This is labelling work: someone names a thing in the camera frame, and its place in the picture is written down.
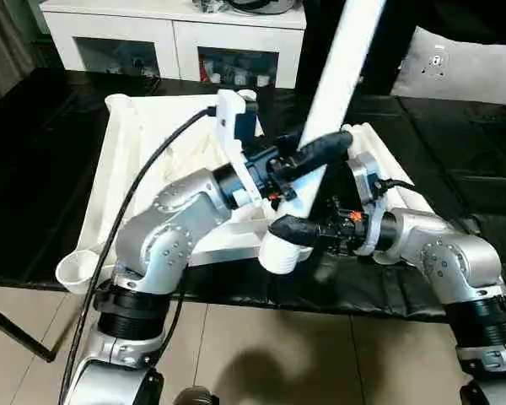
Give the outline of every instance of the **glass cabinet door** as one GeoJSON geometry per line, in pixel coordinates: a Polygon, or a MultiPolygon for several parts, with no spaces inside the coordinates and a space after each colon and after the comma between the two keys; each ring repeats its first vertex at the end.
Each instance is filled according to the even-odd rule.
{"type": "Polygon", "coordinates": [[[173,24],[180,78],[294,88],[302,30],[187,21],[173,24]]]}
{"type": "Polygon", "coordinates": [[[75,42],[89,72],[161,76],[153,42],[82,37],[75,42]]]}
{"type": "Polygon", "coordinates": [[[180,78],[169,20],[78,13],[45,19],[68,70],[180,78]]]}
{"type": "Polygon", "coordinates": [[[201,81],[249,87],[264,87],[276,82],[277,52],[205,46],[197,50],[201,81]]]}

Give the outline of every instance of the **floor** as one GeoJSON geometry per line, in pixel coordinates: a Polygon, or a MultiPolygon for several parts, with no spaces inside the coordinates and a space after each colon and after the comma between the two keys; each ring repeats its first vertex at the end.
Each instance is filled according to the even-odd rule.
{"type": "MultiPolygon", "coordinates": [[[[47,364],[0,332],[0,405],[57,403],[78,304],[0,288],[0,311],[47,347],[62,342],[47,364]]],[[[161,403],[196,384],[222,405],[459,405],[453,347],[446,325],[185,303],[158,367],[161,403]]]]}

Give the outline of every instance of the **table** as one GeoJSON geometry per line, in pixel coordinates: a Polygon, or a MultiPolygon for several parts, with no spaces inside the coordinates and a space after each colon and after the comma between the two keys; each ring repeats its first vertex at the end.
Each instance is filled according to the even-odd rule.
{"type": "MultiPolygon", "coordinates": [[[[62,290],[59,260],[76,246],[105,134],[104,98],[210,94],[213,85],[38,69],[0,100],[0,285],[62,290]]],[[[259,93],[268,137],[303,123],[310,95],[259,93]]],[[[506,276],[506,106],[357,94],[347,122],[370,122],[403,168],[450,216],[470,218],[506,276]]],[[[334,194],[358,207],[345,166],[330,168],[312,216],[334,194]]],[[[256,261],[194,267],[186,298],[217,304],[444,321],[416,269],[317,248],[290,276],[256,261]]]]}

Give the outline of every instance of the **table leg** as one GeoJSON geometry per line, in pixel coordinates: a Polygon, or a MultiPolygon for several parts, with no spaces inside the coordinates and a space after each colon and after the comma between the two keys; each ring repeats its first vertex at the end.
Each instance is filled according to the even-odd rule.
{"type": "Polygon", "coordinates": [[[2,312],[0,312],[0,330],[18,343],[22,344],[33,354],[45,360],[47,363],[53,361],[57,356],[56,353],[53,353],[51,350],[31,337],[28,333],[23,331],[20,327],[11,322],[2,312]]]}

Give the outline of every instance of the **white cabinet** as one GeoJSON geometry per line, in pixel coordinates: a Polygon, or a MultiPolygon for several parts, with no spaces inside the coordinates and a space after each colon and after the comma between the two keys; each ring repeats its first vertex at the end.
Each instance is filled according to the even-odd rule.
{"type": "Polygon", "coordinates": [[[202,57],[209,55],[223,65],[221,69],[227,57],[229,63],[251,75],[275,79],[276,87],[292,89],[295,85],[304,36],[301,30],[182,21],[174,22],[174,27],[180,77],[184,80],[198,81],[202,57]]]}
{"type": "Polygon", "coordinates": [[[204,14],[191,0],[48,0],[40,8],[69,70],[296,83],[301,6],[280,15],[204,14]]]}

